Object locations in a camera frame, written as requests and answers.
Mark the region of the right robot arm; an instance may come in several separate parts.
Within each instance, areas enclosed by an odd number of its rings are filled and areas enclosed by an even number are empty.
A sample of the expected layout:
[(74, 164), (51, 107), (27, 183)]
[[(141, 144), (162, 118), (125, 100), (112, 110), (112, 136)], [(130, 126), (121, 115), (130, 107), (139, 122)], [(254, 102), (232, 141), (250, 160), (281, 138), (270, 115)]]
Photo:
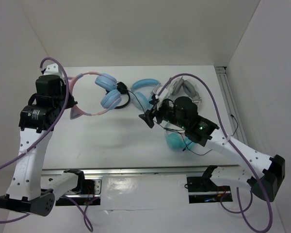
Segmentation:
[(247, 146), (223, 132), (217, 124), (200, 116), (197, 105), (189, 97), (175, 101), (163, 100), (140, 114), (150, 127), (166, 121), (184, 130), (192, 142), (219, 153), (239, 165), (237, 168), (209, 166), (202, 178), (206, 190), (217, 186), (239, 186), (250, 190), (264, 201), (274, 201), (285, 178), (285, 159), (280, 155), (270, 156)]

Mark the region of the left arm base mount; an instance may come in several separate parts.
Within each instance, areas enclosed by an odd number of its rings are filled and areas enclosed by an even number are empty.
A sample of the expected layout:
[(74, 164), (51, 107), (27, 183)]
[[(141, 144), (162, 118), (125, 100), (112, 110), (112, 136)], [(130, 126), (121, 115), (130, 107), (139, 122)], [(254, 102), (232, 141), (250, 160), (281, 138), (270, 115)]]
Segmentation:
[(71, 198), (79, 206), (98, 206), (101, 202), (102, 178), (86, 178), (80, 192), (67, 191), (64, 195)]

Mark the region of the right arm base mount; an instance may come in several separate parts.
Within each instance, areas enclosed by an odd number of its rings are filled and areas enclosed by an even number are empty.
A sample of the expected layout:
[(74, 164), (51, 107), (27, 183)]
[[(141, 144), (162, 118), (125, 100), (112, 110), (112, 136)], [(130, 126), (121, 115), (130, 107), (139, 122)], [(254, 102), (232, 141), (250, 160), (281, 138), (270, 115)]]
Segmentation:
[(210, 179), (203, 177), (187, 177), (184, 187), (188, 190), (189, 204), (233, 202), (229, 186), (217, 186)]

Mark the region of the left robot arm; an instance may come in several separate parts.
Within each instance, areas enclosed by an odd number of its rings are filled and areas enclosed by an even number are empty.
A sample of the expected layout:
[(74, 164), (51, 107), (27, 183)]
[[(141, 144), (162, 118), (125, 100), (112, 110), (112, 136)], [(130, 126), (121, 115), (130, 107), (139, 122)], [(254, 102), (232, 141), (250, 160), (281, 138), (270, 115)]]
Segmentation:
[(53, 130), (65, 109), (76, 102), (69, 93), (68, 79), (57, 63), (48, 65), (36, 82), (34, 93), (20, 113), (19, 156), (6, 193), (0, 196), (0, 208), (47, 216), (55, 202), (68, 191), (82, 193), (84, 173), (67, 169), (60, 176), (41, 184), (44, 158)]

